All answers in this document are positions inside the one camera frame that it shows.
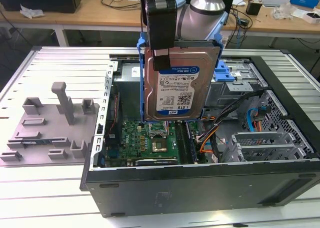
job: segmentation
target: motherboard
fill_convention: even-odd
[[[188,126],[188,131],[180,129],[182,124],[179,122],[123,121],[121,144],[107,147],[105,165],[132,167],[182,164],[180,156],[183,159],[184,154],[181,147],[193,146],[195,154],[195,139],[199,133],[196,122],[184,124]]]

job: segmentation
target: white box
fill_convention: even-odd
[[[308,23],[320,24],[320,15],[316,12],[307,12],[302,19]]]

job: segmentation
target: blue hard drive label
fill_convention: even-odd
[[[160,114],[181,115],[190,110],[199,70],[197,66],[188,66],[159,71],[156,110]]]

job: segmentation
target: green circuit board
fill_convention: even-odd
[[[199,134],[196,122],[189,122],[192,139]],[[108,151],[107,167],[134,166],[141,159],[177,159],[180,164],[178,142],[174,122],[142,124],[135,121],[122,123],[121,145],[116,151]]]
[[[151,131],[164,129],[164,123],[152,124]],[[149,124],[140,122],[124,121],[122,123],[121,146],[114,166],[126,165],[128,160],[139,159],[177,159],[179,162],[179,152],[176,141],[174,125],[169,124],[165,137],[161,135],[150,136]]]

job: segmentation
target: floor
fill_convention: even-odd
[[[56,36],[52,30],[47,29],[23,29],[22,35],[32,44],[41,46],[58,46]],[[101,32],[102,41],[99,41],[98,31],[68,30],[67,37],[70,46],[117,46],[134,47],[139,37],[138,32]],[[247,37],[241,48],[244,49],[270,49],[270,37]],[[274,49],[287,49],[307,69],[310,70],[315,61],[319,58],[320,42],[314,43],[316,39],[305,39],[307,42],[294,38],[279,38]],[[230,43],[228,48],[236,48],[236,44]],[[5,40],[0,36],[0,90],[11,78],[15,70],[22,63],[31,46],[16,31],[13,31],[12,38]],[[315,78],[320,76],[320,62],[312,71]]]

